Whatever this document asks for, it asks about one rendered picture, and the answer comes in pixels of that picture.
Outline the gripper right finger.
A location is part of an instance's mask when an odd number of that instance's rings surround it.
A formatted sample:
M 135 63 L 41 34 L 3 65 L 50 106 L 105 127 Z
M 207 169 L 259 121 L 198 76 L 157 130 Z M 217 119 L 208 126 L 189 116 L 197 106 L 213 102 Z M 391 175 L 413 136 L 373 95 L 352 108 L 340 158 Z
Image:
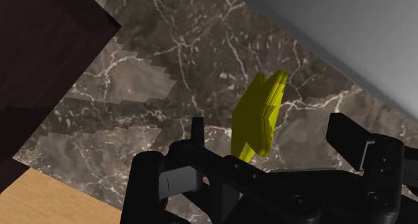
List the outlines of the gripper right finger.
M 292 224 L 418 224 L 418 149 L 371 133 L 343 113 L 331 113 L 327 142 L 355 170 L 297 172 L 309 194 L 295 195 Z

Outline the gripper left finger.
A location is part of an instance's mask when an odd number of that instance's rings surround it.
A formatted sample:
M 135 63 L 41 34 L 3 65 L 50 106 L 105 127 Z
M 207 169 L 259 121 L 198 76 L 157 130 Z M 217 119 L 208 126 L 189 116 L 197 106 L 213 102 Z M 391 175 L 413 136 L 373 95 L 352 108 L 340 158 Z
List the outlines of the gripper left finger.
M 192 118 L 191 137 L 172 143 L 167 154 L 150 150 L 131 163 L 120 224 L 191 224 L 169 212 L 169 197 L 180 194 L 212 224 L 242 224 L 242 199 L 230 183 L 242 161 L 204 146 L 204 119 Z

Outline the dark wood robot stand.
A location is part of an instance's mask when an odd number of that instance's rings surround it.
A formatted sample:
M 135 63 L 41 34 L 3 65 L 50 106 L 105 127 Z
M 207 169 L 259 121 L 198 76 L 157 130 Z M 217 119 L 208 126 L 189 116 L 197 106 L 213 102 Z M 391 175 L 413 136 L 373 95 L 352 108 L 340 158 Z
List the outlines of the dark wood robot stand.
M 0 0 L 0 193 L 13 156 L 120 29 L 95 0 Z

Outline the flat yellow block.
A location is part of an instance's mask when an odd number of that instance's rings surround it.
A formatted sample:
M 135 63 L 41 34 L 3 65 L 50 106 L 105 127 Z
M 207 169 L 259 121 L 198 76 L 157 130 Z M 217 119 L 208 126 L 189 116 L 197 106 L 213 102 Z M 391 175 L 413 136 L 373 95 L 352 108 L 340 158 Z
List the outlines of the flat yellow block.
M 254 155 L 269 155 L 287 79 L 280 70 L 270 78 L 255 75 L 232 112 L 233 156 L 249 162 Z

